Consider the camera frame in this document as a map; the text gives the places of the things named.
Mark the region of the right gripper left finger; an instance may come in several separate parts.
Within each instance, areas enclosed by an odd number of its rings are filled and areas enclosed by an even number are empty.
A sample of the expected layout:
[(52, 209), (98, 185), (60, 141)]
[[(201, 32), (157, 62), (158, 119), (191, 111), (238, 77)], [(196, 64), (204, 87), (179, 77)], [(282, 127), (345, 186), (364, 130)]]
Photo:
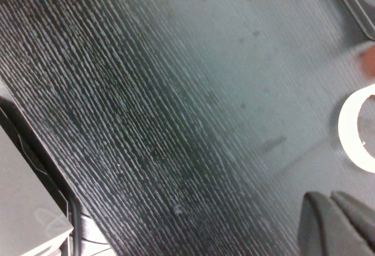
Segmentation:
[(298, 227), (300, 254), (369, 255), (369, 246), (330, 196), (304, 194)]

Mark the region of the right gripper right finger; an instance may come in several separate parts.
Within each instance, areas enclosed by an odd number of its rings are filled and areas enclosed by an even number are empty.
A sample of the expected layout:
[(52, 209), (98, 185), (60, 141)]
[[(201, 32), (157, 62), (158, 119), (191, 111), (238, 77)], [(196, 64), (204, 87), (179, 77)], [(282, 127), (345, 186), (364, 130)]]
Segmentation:
[(330, 197), (374, 255), (374, 209), (342, 191), (332, 192)]

